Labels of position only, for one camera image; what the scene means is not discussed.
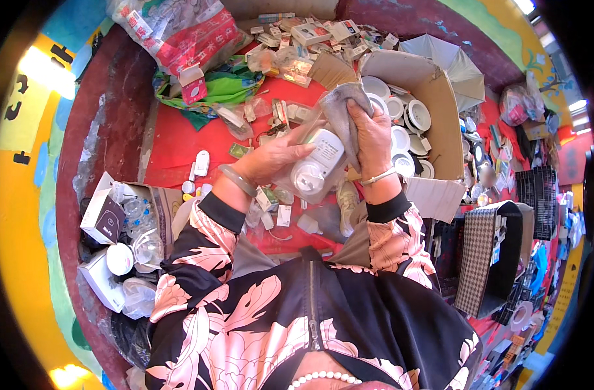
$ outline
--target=woman's left hand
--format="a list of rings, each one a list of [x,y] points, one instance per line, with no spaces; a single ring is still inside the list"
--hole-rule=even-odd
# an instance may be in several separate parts
[[[271,183],[280,169],[305,158],[316,149],[314,144],[297,143],[309,128],[299,126],[288,135],[267,142],[232,164],[232,168],[254,185]]]

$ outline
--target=black sleeve cuff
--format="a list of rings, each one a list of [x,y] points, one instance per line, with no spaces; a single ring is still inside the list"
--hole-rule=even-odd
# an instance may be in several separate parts
[[[388,223],[403,215],[411,205],[410,201],[407,200],[406,194],[401,191],[397,196],[380,205],[370,205],[367,203],[366,212],[369,215],[367,219],[375,223]]]
[[[208,215],[208,218],[222,225],[224,228],[240,233],[245,222],[245,214],[225,204],[212,192],[200,202],[200,209]]]

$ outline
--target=hand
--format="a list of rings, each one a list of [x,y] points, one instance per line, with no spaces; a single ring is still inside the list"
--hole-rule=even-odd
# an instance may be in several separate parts
[[[390,163],[391,121],[382,109],[373,104],[373,118],[350,98],[347,110],[357,126],[357,144],[360,151],[357,159],[362,168],[362,179],[383,174],[392,166]]]
[[[232,168],[254,185],[265,185],[284,166],[301,160],[316,149],[314,144],[298,145],[297,141],[309,127],[299,126],[287,136],[276,138],[247,153]]]

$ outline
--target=woman's right hand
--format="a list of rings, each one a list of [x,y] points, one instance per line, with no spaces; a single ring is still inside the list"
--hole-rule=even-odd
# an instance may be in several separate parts
[[[360,146],[357,159],[362,168],[362,180],[381,175],[392,166],[390,117],[378,105],[372,106],[371,119],[355,100],[350,98],[347,101],[347,109],[357,126],[357,143]]]
[[[355,103],[353,99],[347,101],[347,109],[357,127],[357,143],[360,151],[357,153],[362,180],[369,180],[388,171],[390,162],[391,121],[381,108],[373,105],[373,118]],[[401,181],[396,174],[388,175],[375,183],[364,186],[364,199],[371,205],[379,205],[396,197],[401,192]]]

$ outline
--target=white plug-in device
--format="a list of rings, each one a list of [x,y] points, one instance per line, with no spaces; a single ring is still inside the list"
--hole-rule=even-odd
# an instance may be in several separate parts
[[[315,144],[316,149],[294,165],[291,179],[302,194],[310,195],[323,190],[325,178],[342,157],[344,146],[336,134],[326,129],[317,129],[305,143]]]
[[[193,170],[195,176],[206,176],[209,164],[210,154],[206,150],[201,150],[195,158],[195,169]]]

